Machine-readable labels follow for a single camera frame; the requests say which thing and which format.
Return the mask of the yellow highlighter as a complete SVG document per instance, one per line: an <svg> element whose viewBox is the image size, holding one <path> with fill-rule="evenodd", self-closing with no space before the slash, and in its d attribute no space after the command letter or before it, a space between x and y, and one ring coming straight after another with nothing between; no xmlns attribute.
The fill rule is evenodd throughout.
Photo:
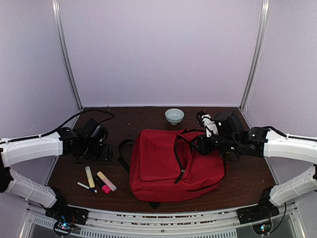
<svg viewBox="0 0 317 238"><path fill-rule="evenodd" d="M91 173L91 168L89 166L85 167L85 172L88 180L88 184L90 188L95 188L95 182Z"/></svg>

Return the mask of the peach highlighter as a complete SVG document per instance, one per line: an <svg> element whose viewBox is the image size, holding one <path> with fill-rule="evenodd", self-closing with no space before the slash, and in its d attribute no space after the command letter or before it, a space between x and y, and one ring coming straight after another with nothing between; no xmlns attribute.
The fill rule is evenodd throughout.
<svg viewBox="0 0 317 238"><path fill-rule="evenodd" d="M111 189L116 191L117 187L101 172L97 172L97 176Z"/></svg>

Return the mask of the pink highlighter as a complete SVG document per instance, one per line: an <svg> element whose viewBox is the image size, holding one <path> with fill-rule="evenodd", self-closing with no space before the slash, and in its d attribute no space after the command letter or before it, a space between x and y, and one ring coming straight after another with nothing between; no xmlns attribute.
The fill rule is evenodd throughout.
<svg viewBox="0 0 317 238"><path fill-rule="evenodd" d="M99 176L94 176L94 181L106 194L111 192L111 189L104 183L104 181Z"/></svg>

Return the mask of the red backpack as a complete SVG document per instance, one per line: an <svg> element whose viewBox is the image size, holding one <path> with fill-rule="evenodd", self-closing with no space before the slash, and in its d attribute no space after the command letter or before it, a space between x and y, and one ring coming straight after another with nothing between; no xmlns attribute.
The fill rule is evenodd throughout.
<svg viewBox="0 0 317 238"><path fill-rule="evenodd" d="M201 129L144 129L136 140L123 140L119 152L133 143L130 162L123 155L118 161L134 196L150 203L181 202L220 187L229 165L217 151L201 155L194 149L191 143L201 135Z"/></svg>

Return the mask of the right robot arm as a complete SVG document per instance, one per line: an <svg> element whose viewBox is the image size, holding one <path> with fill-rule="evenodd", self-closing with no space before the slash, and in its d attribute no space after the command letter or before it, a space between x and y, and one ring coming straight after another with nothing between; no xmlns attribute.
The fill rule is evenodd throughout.
<svg viewBox="0 0 317 238"><path fill-rule="evenodd" d="M257 158L280 157L310 162L305 172L280 185L262 192L254 215L264 219L283 203L307 194L317 188L317 139L283 133L273 126L252 127L245 130L234 111L220 113L214 117L204 111L196 114L199 125L206 132L191 143L202 155L214 151L221 155L234 153L236 157Z"/></svg>

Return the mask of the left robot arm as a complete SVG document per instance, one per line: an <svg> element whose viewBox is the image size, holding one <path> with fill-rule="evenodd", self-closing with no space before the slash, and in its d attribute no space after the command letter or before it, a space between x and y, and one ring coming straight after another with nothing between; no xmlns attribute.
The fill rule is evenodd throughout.
<svg viewBox="0 0 317 238"><path fill-rule="evenodd" d="M57 128L32 136L4 138L0 141L0 191L11 193L42 205L60 220L71 216L71 209L57 189L32 181L11 166L43 157L71 155L76 161L110 161L113 152L105 143L108 130L103 121L89 119L86 124L72 130L62 123Z"/></svg>

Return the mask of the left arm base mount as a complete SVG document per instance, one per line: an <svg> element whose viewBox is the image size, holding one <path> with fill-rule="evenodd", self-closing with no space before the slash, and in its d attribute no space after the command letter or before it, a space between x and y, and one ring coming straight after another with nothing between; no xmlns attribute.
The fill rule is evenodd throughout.
<svg viewBox="0 0 317 238"><path fill-rule="evenodd" d="M45 215L59 222L67 222L73 225L85 225L89 211L71 206L45 208Z"/></svg>

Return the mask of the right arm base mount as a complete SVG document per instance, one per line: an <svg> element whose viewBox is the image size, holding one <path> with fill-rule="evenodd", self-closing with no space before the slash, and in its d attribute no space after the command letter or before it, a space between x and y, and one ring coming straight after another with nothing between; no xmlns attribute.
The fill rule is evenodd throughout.
<svg viewBox="0 0 317 238"><path fill-rule="evenodd" d="M250 206L236 211L240 224L254 223L279 215L279 209L275 206Z"/></svg>

